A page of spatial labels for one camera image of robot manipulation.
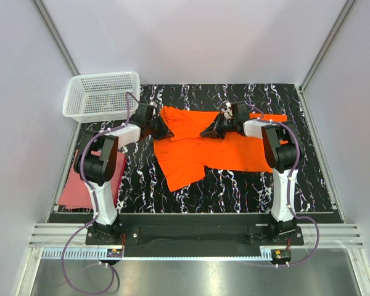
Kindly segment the orange t shirt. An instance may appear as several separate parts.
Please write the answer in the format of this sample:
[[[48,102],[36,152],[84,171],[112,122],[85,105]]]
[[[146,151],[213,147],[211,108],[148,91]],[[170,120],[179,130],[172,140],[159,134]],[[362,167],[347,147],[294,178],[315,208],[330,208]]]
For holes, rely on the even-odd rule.
[[[155,140],[154,154],[171,192],[205,177],[205,167],[218,170],[272,172],[266,162],[263,141],[227,133],[224,139],[200,137],[218,112],[163,107],[160,115],[173,137]]]

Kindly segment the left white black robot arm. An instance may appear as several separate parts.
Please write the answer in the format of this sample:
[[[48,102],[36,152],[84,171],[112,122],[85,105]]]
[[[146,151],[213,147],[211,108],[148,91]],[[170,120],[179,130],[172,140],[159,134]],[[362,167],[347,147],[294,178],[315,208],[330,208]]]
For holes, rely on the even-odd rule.
[[[120,126],[88,131],[84,136],[73,169],[84,182],[92,203],[92,220],[85,226],[88,237],[104,240],[107,244],[114,244],[123,237],[111,188],[118,149],[147,136],[155,140],[173,136],[158,114],[156,104],[140,103],[135,113]]]

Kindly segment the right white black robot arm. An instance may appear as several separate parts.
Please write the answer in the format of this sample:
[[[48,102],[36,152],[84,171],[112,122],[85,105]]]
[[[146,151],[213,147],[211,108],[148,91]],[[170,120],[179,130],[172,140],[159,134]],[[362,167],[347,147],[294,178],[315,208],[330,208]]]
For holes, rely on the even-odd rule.
[[[268,120],[261,110],[246,102],[227,102],[200,136],[224,139],[228,132],[263,142],[264,159],[273,172],[273,206],[266,229],[260,235],[251,234],[250,237],[282,244],[297,228],[295,183],[303,149],[294,132],[294,123]]]

